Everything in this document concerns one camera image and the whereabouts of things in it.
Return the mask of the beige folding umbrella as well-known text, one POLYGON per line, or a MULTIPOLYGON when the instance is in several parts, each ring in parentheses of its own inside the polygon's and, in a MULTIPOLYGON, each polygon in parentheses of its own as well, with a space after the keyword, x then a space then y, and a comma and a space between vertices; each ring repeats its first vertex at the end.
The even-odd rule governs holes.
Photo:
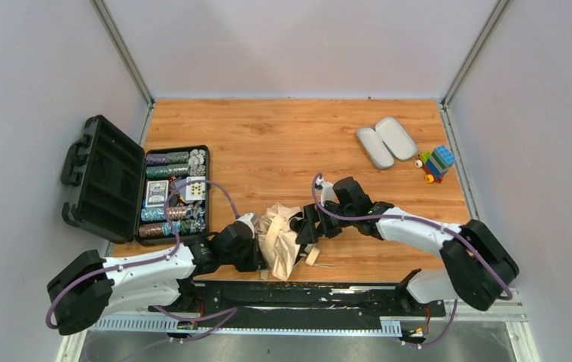
POLYGON ((304 254, 305 264, 320 268, 337 268, 336 264, 318 263, 320 249, 296 244, 297 232, 289 226, 291 221, 297 221, 300 207, 286 207, 274 204, 269 207, 255 225, 259 249, 268 264, 271 274, 282 281, 286 281, 292 273, 297 258, 304 254))

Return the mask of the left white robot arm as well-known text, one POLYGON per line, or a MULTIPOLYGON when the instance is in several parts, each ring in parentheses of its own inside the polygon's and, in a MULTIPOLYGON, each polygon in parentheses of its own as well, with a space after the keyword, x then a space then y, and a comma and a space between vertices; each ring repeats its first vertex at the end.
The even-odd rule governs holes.
POLYGON ((129 257, 102 257, 87 250, 47 284, 45 323, 62 336, 92 327, 99 319, 136 308, 167 307, 192 299, 194 277, 231 265, 239 272, 267 268, 253 226, 236 221, 166 250, 129 257))

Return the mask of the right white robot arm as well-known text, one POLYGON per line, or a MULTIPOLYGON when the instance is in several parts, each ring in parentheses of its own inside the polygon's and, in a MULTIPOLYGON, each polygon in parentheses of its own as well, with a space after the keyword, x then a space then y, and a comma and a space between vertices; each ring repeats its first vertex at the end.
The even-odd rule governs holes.
POLYGON ((441 269, 417 268, 402 279, 396 297, 403 308, 461 299, 486 311, 496 300, 513 298, 509 285, 518 265, 482 221, 438 222, 372 201, 353 177, 329 183, 317 174, 311 189, 312 204, 288 219, 297 244, 315 244, 354 227, 361 235, 401 242, 442 260, 441 269))

